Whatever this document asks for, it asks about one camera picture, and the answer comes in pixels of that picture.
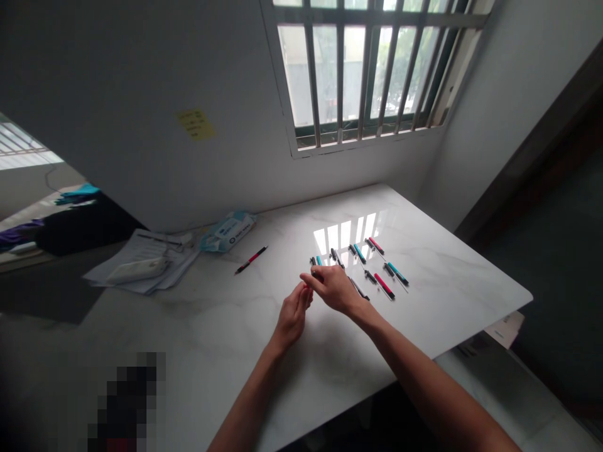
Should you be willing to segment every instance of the forearm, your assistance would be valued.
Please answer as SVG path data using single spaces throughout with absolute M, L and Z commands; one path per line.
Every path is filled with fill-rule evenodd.
M 283 355 L 284 351 L 268 343 L 210 444 L 208 452 L 252 450 Z
M 440 440 L 462 450 L 518 450 L 498 423 L 449 375 L 393 328 L 369 303 L 350 313 L 377 346 L 423 420 Z

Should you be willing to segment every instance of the window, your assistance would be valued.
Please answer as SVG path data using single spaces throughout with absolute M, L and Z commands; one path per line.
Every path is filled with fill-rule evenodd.
M 444 124 L 494 0 L 261 0 L 294 157 Z
M 0 170 L 62 160 L 0 113 Z

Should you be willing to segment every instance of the yellow sticky note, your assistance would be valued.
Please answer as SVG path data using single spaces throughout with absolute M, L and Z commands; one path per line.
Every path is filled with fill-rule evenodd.
M 214 128 L 207 120 L 207 116 L 199 109 L 186 110 L 176 115 L 190 137 L 195 140 L 211 138 L 215 135 Z

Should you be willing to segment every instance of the stack of papers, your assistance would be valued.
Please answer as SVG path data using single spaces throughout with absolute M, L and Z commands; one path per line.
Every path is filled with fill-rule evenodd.
M 177 284 L 199 253 L 198 239 L 194 239 L 192 234 L 177 236 L 136 229 L 119 253 L 94 267 L 84 275 L 84 279 L 88 279 L 91 286 L 119 287 L 149 295 L 157 289 L 168 289 Z M 170 263 L 159 276 L 117 285 L 107 282 L 111 272 L 120 265 L 161 256 L 169 259 Z

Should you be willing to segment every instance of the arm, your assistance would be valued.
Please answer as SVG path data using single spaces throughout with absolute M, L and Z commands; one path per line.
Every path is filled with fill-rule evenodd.
M 417 411 L 443 444 L 469 451 L 519 451 L 513 440 L 458 383 L 358 295 L 339 266 L 312 267 L 324 282 L 300 277 L 331 308 L 369 335 Z
M 285 298 L 272 338 L 241 389 L 208 452 L 240 452 L 253 448 L 276 378 L 278 364 L 303 333 L 313 291 L 300 282 Z

